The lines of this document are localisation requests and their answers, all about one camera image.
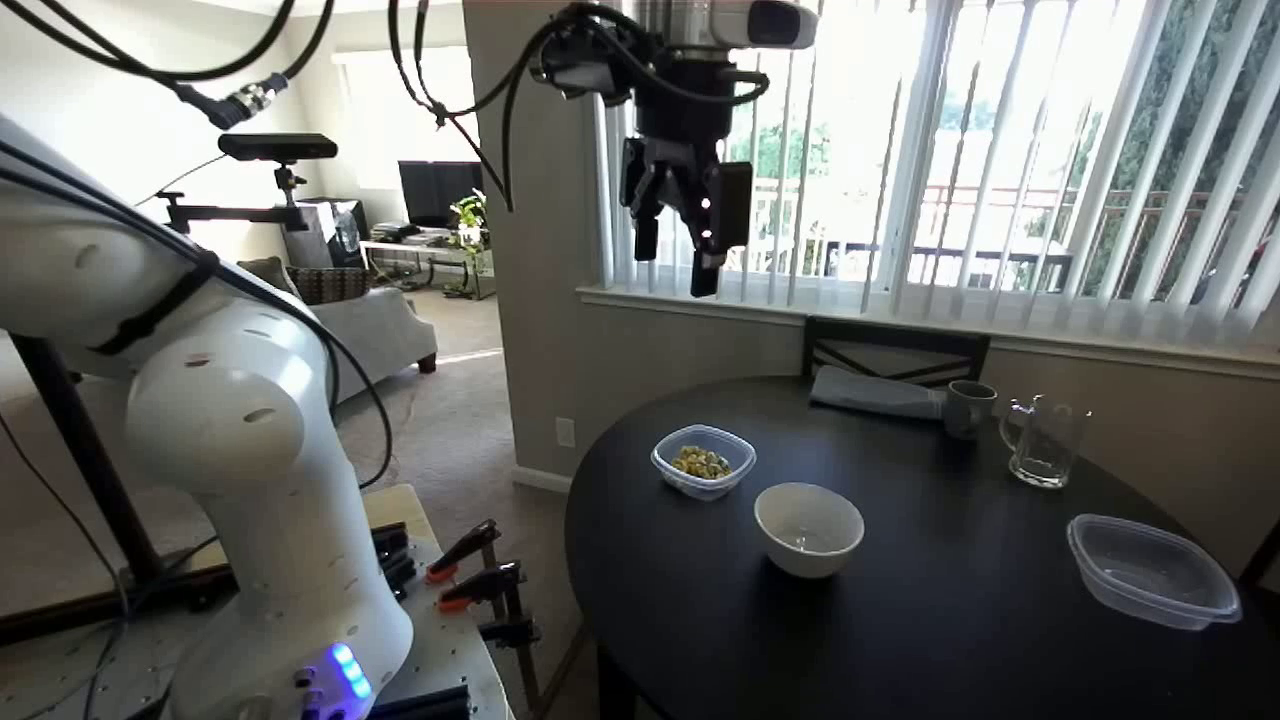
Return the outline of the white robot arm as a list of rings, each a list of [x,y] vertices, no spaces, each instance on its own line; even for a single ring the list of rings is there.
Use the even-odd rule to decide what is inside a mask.
[[[363,720],[413,655],[316,310],[118,204],[0,115],[0,328],[118,377],[124,451],[210,520],[236,600],[165,720]]]

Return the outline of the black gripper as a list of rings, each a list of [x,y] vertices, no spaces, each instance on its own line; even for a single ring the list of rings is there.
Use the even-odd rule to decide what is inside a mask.
[[[728,59],[664,59],[637,87],[640,130],[624,141],[619,204],[637,222],[637,261],[655,261],[655,217],[673,209],[690,234],[690,295],[714,295],[723,253],[749,238],[751,166],[714,154],[732,82]]]

